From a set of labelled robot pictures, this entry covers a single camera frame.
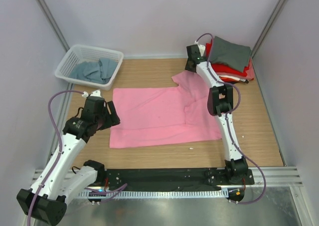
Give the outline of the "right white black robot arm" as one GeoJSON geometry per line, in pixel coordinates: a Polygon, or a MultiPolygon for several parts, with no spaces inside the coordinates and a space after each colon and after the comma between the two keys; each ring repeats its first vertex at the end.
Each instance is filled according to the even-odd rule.
{"type": "Polygon", "coordinates": [[[233,102],[233,85],[220,79],[204,56],[205,46],[197,41],[186,47],[185,70],[198,74],[209,88],[207,110],[219,126],[225,149],[225,180],[240,184],[248,173],[248,164],[236,136],[232,112],[237,107],[233,102]]]}

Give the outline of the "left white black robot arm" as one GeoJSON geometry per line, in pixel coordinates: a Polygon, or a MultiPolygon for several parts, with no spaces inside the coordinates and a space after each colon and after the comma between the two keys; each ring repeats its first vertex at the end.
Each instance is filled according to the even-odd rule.
{"type": "Polygon", "coordinates": [[[50,226],[56,226],[64,217],[67,206],[85,187],[100,186],[105,182],[102,163],[88,160],[70,179],[65,180],[74,159],[89,139],[100,130],[119,125],[113,101],[90,94],[80,116],[66,121],[59,145],[38,179],[29,189],[20,189],[16,199],[22,211],[50,226]]]}

